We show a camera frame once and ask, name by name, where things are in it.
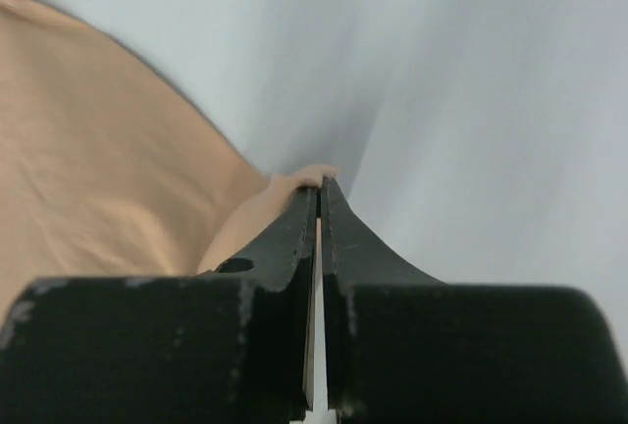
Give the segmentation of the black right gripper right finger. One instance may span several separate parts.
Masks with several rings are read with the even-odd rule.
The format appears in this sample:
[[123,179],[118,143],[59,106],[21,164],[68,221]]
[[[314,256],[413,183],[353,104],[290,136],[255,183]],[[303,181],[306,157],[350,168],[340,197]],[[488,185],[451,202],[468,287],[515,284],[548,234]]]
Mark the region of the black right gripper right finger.
[[320,191],[328,405],[341,423],[623,423],[599,307],[556,286],[446,284]]

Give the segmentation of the beige t shirt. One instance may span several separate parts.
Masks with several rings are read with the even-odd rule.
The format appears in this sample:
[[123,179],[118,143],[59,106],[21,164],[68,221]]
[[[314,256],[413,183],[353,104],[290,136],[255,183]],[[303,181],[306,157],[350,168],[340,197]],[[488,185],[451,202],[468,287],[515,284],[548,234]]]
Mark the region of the beige t shirt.
[[335,169],[262,176],[100,31],[1,0],[1,307],[39,277],[216,269]]

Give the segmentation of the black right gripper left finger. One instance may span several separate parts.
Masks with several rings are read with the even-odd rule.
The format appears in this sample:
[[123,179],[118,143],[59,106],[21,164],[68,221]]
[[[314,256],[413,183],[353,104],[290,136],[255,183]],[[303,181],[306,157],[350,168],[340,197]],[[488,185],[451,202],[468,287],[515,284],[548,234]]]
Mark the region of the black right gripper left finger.
[[191,277],[31,283],[1,330],[5,423],[288,423],[311,406],[318,192]]

